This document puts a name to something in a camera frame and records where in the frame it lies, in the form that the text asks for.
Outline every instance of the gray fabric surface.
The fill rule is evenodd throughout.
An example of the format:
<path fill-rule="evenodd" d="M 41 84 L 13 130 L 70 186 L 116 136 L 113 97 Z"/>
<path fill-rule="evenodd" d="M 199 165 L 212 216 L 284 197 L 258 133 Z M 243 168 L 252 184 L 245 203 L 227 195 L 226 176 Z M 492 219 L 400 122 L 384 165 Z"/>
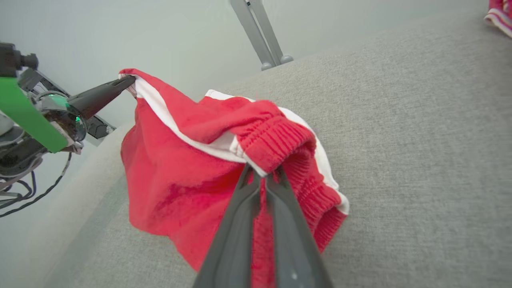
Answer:
<path fill-rule="evenodd" d="M 512 40 L 483 16 L 426 19 L 217 89 L 274 100 L 316 131 L 351 201 L 323 256 L 336 287 L 512 285 Z M 36 233 L 22 267 L 42 272 L 20 287 L 193 282 L 165 237 L 130 226 L 111 136 L 77 180 L 106 188 L 56 205 L 49 226 L 64 228 Z"/>

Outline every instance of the folded cloth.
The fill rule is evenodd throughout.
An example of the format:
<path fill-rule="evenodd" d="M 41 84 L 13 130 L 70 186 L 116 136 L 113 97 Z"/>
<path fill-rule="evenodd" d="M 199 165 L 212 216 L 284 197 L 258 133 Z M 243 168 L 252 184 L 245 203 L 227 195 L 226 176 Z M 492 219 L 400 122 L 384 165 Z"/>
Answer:
<path fill-rule="evenodd" d="M 489 12 L 485 21 L 498 27 L 508 37 L 512 37 L 512 9 L 509 0 L 489 0 Z"/>
<path fill-rule="evenodd" d="M 198 103 L 136 69 L 128 88 L 137 100 L 135 126 L 121 146 L 130 222 L 168 236 L 199 270 L 244 163 L 261 176 L 283 166 L 320 251 L 334 236 L 349 204 L 331 175 L 311 128 L 291 111 L 210 90 Z M 252 286 L 274 283 L 272 222 L 254 220 Z"/>

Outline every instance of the red fabric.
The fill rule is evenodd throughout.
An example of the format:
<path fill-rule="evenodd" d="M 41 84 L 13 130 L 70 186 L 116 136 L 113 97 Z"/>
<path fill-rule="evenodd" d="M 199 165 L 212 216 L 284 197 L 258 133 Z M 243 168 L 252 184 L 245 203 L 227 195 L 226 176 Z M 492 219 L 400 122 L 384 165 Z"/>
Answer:
<path fill-rule="evenodd" d="M 138 75 L 153 86 L 179 130 L 189 138 L 211 143 L 229 131 L 264 171 L 272 172 L 282 164 L 320 251 L 326 247 L 345 215 L 335 207 L 340 197 L 323 184 L 318 172 L 311 131 L 288 120 L 269 101 L 205 97 L 195 103 L 143 72 L 126 69 L 120 73 Z M 244 164 L 216 158 L 188 145 L 143 98 L 137 98 L 135 120 L 121 147 L 130 222 L 143 231 L 168 236 L 183 258 L 198 270 Z M 272 222 L 262 210 L 254 221 L 253 287 L 273 286 L 273 263 Z"/>

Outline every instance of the pink striped cloth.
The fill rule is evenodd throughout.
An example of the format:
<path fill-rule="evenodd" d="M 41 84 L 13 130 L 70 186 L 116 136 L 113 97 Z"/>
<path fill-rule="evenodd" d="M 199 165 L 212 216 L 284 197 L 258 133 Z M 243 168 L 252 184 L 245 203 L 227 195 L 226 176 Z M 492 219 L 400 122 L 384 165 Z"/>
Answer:
<path fill-rule="evenodd" d="M 512 9 L 510 0 L 489 0 L 489 12 L 485 21 L 492 26 L 498 27 L 501 31 L 512 38 Z"/>

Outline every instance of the green bracket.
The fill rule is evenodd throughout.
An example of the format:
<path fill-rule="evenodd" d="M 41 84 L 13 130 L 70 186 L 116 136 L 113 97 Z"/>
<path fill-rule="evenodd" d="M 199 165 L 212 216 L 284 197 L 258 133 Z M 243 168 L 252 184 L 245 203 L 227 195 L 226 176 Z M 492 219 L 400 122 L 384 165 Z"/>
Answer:
<path fill-rule="evenodd" d="M 16 78 L 0 77 L 0 110 L 50 152 L 60 152 L 68 145 L 66 138 L 23 94 Z"/>

